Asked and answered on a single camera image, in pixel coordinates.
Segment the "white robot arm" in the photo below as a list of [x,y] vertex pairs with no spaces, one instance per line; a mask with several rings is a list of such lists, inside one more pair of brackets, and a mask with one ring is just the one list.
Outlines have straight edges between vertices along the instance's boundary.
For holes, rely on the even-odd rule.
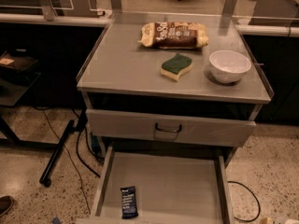
[[288,217],[278,217],[278,218],[265,217],[260,220],[259,224],[299,224],[299,220],[288,218]]

